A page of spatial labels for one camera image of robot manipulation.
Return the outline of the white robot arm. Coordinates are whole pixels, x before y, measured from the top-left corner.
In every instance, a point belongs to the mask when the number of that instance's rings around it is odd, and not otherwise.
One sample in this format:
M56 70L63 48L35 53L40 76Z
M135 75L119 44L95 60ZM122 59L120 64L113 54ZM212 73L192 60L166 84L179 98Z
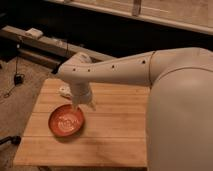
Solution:
M92 82L148 86L148 171L213 171L212 51L156 50L98 63L80 52L56 75L76 106L92 101Z

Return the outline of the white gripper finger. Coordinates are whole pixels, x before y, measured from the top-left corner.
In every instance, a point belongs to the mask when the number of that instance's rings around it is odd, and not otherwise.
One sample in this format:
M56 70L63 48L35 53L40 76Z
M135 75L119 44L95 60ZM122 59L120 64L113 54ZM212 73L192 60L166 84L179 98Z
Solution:
M96 108L95 108L95 105L93 104L93 102L89 102L88 104L87 104L92 110L96 110Z
M78 103L73 103L73 110L78 110L79 104Z

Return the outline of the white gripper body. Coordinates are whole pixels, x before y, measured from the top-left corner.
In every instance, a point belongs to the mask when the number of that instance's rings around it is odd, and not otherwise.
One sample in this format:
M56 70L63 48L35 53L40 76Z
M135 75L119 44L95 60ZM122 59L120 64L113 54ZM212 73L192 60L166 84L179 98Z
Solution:
M88 104L92 101L92 91L88 83L71 84L70 90L75 104Z

